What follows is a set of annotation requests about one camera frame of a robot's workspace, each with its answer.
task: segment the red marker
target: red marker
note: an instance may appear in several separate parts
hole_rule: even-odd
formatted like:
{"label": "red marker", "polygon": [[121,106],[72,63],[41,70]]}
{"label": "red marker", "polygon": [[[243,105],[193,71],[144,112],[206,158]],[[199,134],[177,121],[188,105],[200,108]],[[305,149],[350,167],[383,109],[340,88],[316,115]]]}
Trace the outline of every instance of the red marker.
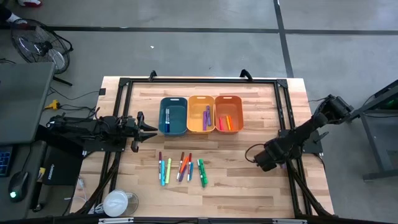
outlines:
{"label": "red marker", "polygon": [[189,154],[189,163],[188,163],[188,175],[187,175],[187,181],[190,180],[191,176],[191,161],[192,161],[192,153]]}
{"label": "red marker", "polygon": [[178,166],[177,180],[180,178],[180,171],[182,166],[182,160],[184,159],[184,152],[181,153],[180,165]]}
{"label": "red marker", "polygon": [[162,152],[159,152],[159,180],[162,180]]}

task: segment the black metal frame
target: black metal frame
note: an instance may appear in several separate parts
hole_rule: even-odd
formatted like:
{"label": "black metal frame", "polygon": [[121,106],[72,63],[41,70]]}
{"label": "black metal frame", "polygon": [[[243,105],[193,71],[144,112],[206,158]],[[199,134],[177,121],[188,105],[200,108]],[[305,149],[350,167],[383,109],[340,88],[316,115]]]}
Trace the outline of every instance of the black metal frame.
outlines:
{"label": "black metal frame", "polygon": [[[286,130],[286,125],[285,125],[285,120],[284,120],[284,112],[283,112],[283,108],[282,108],[282,101],[281,101],[280,93],[279,93],[280,87],[282,87],[282,89],[283,89],[283,93],[284,93],[285,100],[286,100],[287,116],[289,118],[290,128],[295,127],[292,104],[290,101],[289,88],[288,88],[286,79],[263,79],[263,78],[262,79],[253,79],[253,77],[250,75],[250,73],[247,72],[246,70],[242,70],[239,77],[240,78],[203,78],[203,77],[201,77],[201,78],[167,78],[167,77],[159,78],[159,77],[157,77],[156,72],[152,71],[149,78],[120,78],[119,85],[118,85],[118,93],[116,95],[116,100],[115,100],[115,105],[114,105],[113,115],[118,116],[118,111],[119,111],[119,107],[120,107],[123,88],[126,85],[127,85],[127,93],[126,93],[126,100],[124,102],[123,116],[128,115],[128,111],[129,111],[129,107],[130,107],[131,93],[132,93],[132,88],[133,88],[134,83],[253,83],[253,84],[270,84],[270,85],[274,86],[274,90],[275,90],[275,100],[276,100],[276,105],[277,105],[280,129]],[[106,174],[108,171],[110,155],[111,155],[111,152],[105,152],[103,168],[101,171],[101,178],[99,180],[100,183],[102,183],[105,180],[105,178],[107,178]],[[118,166],[119,166],[119,161],[121,159],[121,152],[116,152],[114,159],[117,162],[117,165],[116,165],[117,166],[116,170],[117,170]],[[298,173],[299,173],[301,179],[305,183],[305,175],[304,175],[303,163],[302,163],[301,159],[297,160],[297,167],[298,167]],[[288,176],[289,176],[290,193],[292,195],[292,205],[293,205],[294,214],[301,215],[302,212],[299,207],[299,200],[297,198],[297,190],[295,188],[295,181],[293,178],[293,174],[289,171],[289,169],[288,169]],[[117,178],[118,178],[118,173],[116,172],[112,176],[109,191],[112,191],[115,189]],[[99,196],[96,203],[100,203],[101,200],[102,200],[102,195]],[[307,200],[306,197],[304,197],[304,202],[305,202],[305,213],[307,215],[311,215],[312,210],[311,210],[310,202]]]}
{"label": "black metal frame", "polygon": [[366,136],[368,137],[368,141],[370,143],[371,149],[373,151],[374,157],[376,159],[377,166],[379,167],[379,172],[364,174],[363,180],[374,180],[381,179],[386,177],[396,177],[398,176],[398,169],[395,169],[392,165],[391,159],[388,155],[387,149],[382,149],[378,147],[374,140],[374,134],[369,127],[367,121],[367,114],[379,114],[381,116],[385,115],[393,115],[398,116],[397,110],[379,110],[378,108],[391,100],[398,98],[398,80],[394,81],[390,85],[386,86],[382,90],[378,91],[373,95],[375,97],[374,100],[369,103],[363,105],[359,109],[353,111],[349,120],[347,122],[352,122],[355,118],[361,118],[363,127],[366,132]]}

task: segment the wooden tabletop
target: wooden tabletop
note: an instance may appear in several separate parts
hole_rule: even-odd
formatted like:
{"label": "wooden tabletop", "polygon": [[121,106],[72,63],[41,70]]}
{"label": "wooden tabletop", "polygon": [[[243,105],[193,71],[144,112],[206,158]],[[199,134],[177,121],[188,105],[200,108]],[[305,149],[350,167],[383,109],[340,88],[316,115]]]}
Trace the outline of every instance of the wooden tabletop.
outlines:
{"label": "wooden tabletop", "polygon": [[[102,88],[106,94],[99,96],[99,116],[112,115],[120,77],[104,77]],[[311,116],[304,81],[287,79],[296,125]],[[126,95],[124,88],[119,115],[122,114]],[[243,101],[244,128],[238,134],[187,133],[180,137],[156,137],[139,144],[139,152],[130,150],[128,141],[119,166],[117,189],[134,192],[139,197],[135,217],[247,217],[290,218],[294,216],[287,171],[278,167],[263,172],[245,160],[245,150],[257,143],[277,137],[280,129],[276,110],[274,87],[268,84],[210,84],[210,83],[135,83],[129,115],[136,117],[143,111],[145,122],[158,126],[159,104],[166,96],[237,95]],[[282,103],[285,109],[283,94]],[[255,147],[252,157],[263,150]],[[172,158],[170,183],[162,187],[159,182],[159,152],[163,158]],[[190,182],[177,182],[177,169],[181,152],[192,153],[192,160],[203,159],[208,185],[201,187],[197,166]],[[92,153],[83,161],[80,175],[85,182],[87,198],[94,192],[100,179],[103,152]],[[325,171],[313,155],[303,155],[307,184],[326,210],[333,213]],[[84,197],[78,186],[75,196]],[[298,190],[300,208],[304,211],[301,191]],[[71,212],[78,210],[84,200],[73,200]]]}

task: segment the concrete floor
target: concrete floor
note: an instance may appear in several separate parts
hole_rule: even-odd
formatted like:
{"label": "concrete floor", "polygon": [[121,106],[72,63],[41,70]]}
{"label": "concrete floor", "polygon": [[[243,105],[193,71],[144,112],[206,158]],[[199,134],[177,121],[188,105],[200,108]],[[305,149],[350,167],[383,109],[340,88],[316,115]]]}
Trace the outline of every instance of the concrete floor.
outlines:
{"label": "concrete floor", "polygon": [[[398,29],[398,3],[394,0],[280,0],[280,6],[286,29]],[[272,0],[44,0],[40,9],[12,8],[22,17],[47,25],[277,28]],[[75,48],[70,68],[61,75],[74,86],[55,82],[52,86],[69,97],[97,90],[105,75],[148,75],[151,70],[162,76],[235,77],[246,68],[254,77],[286,77],[278,34],[58,34]],[[0,40],[0,58],[23,62],[9,42],[8,31],[0,31]],[[398,77],[398,36],[288,35],[287,43],[294,76],[304,78],[310,100],[331,93],[358,108],[369,95]],[[58,99],[94,106],[96,98],[94,94],[68,101],[53,94],[48,102]],[[46,111],[42,123],[54,114]],[[86,112],[73,115],[84,117]],[[362,124],[354,121],[322,131],[330,132],[322,143],[335,213],[398,223],[398,178],[362,181],[363,174],[377,171]],[[71,189],[52,194],[56,199],[46,215],[63,212],[66,204],[59,201],[68,191]]]}

